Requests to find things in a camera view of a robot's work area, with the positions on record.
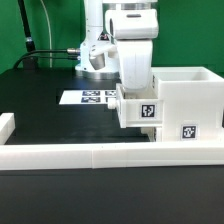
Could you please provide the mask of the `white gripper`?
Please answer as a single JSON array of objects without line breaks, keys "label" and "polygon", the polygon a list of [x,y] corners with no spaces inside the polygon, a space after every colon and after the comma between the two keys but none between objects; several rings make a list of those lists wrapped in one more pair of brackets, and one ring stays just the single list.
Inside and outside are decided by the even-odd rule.
[{"label": "white gripper", "polygon": [[120,79],[126,90],[144,90],[150,81],[152,40],[158,36],[157,11],[107,10],[106,31],[114,39]]}]

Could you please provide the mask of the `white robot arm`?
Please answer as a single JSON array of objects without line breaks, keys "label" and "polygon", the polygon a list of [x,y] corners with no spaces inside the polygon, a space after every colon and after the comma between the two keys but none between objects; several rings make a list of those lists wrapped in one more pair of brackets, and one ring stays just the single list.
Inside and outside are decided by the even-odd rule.
[{"label": "white robot arm", "polygon": [[80,45],[79,75],[119,78],[125,90],[149,85],[153,40],[159,24],[158,0],[84,0],[85,39]]}]

